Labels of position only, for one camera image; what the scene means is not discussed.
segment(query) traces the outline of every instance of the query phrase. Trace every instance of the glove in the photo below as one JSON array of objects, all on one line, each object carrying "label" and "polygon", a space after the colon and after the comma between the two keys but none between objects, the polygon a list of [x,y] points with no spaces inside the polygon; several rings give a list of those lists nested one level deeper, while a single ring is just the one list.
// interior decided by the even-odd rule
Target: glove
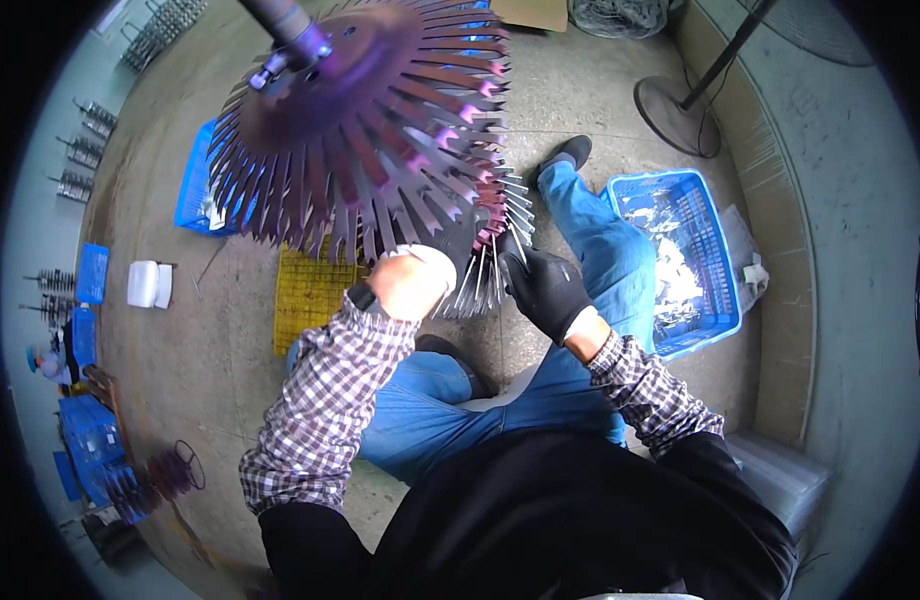
[{"label": "glove", "polygon": [[[501,238],[511,235],[504,232]],[[498,241],[499,267],[514,297],[516,308],[557,346],[564,345],[567,331],[577,316],[594,302],[584,289],[580,272],[566,259],[533,247],[511,248],[508,240]]]},{"label": "glove", "polygon": [[[460,214],[456,216],[455,220],[452,220],[439,206],[434,205],[432,202],[429,202],[427,207],[437,217],[442,226],[442,228],[434,231],[433,234],[427,230],[427,226],[424,225],[412,207],[408,206],[407,214],[410,216],[413,229],[417,233],[419,245],[437,252],[431,255],[430,252],[425,251],[423,248],[406,245],[400,228],[396,227],[394,239],[400,246],[397,246],[395,252],[390,252],[390,256],[411,254],[424,262],[440,265],[439,261],[444,260],[444,258],[438,257],[436,254],[441,254],[453,264],[454,268],[454,272],[448,275],[450,281],[447,282],[447,294],[449,294],[460,284],[466,273],[467,263],[470,262],[471,251],[474,248],[474,240],[477,238],[479,231],[489,223],[490,211],[483,206],[474,207],[466,203],[466,201],[461,201]],[[448,270],[450,270],[449,264],[445,265],[441,271],[446,272]]]}]

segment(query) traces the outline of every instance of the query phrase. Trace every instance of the black shoe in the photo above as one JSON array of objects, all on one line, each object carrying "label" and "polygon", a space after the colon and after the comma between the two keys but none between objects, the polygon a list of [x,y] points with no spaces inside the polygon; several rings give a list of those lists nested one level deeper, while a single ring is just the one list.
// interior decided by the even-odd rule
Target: black shoe
[{"label": "black shoe", "polygon": [[493,398],[501,391],[496,381],[482,372],[477,372],[471,368],[470,361],[463,352],[460,351],[460,348],[438,335],[426,333],[419,336],[417,338],[417,352],[444,354],[457,361],[457,364],[460,365],[460,368],[463,369],[466,374],[466,378],[469,379],[469,389],[471,392],[469,399],[472,401],[483,398]]},{"label": "black shoe", "polygon": [[579,171],[583,165],[587,164],[587,159],[590,157],[590,150],[594,149],[594,142],[586,137],[586,135],[575,135],[572,138],[569,138],[557,148],[550,152],[550,154],[542,162],[540,162],[530,173],[530,177],[527,179],[527,183],[530,187],[537,187],[537,180],[540,177],[540,174],[544,172],[544,169],[549,167],[554,162],[562,161],[565,157],[559,155],[569,155],[573,159],[574,170]]}]

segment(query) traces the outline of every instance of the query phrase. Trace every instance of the checkered shirt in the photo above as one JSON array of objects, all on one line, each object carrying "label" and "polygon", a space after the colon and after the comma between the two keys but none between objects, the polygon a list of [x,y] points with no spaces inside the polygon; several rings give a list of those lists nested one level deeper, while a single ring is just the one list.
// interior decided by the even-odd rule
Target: checkered shirt
[{"label": "checkered shirt", "polygon": [[[254,514],[287,502],[343,508],[350,462],[374,416],[374,397],[414,350],[419,321],[365,313],[344,295],[326,326],[303,331],[282,394],[264,414],[256,448],[240,459],[240,484]],[[723,417],[687,393],[655,354],[611,332],[588,365],[624,421],[654,456],[698,431],[722,435]]]}]

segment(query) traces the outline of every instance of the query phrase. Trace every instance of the blue jeans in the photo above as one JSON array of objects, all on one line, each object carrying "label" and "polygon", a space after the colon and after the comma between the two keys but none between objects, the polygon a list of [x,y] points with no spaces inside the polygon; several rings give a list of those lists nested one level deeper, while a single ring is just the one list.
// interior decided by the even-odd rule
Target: blue jeans
[{"label": "blue jeans", "polygon": [[[568,162],[547,167],[539,192],[557,228],[580,258],[586,293],[620,335],[653,353],[653,245],[584,184]],[[292,364],[294,348],[288,356]],[[450,356],[414,352],[376,393],[360,458],[407,485],[460,450],[518,427],[568,426],[602,433],[623,445],[626,423],[591,387],[590,372],[569,350],[551,344],[526,390],[506,406],[473,412],[470,382]]]}]

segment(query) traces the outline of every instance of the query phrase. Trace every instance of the fan base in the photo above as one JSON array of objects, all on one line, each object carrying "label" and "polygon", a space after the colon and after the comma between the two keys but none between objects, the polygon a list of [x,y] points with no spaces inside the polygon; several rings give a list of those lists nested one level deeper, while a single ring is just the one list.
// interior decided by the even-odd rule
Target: fan base
[{"label": "fan base", "polygon": [[720,127],[701,102],[694,102],[690,110],[680,107],[690,93],[681,81],[648,77],[636,82],[634,102],[640,116],[664,142],[692,157],[712,159],[720,152]]}]

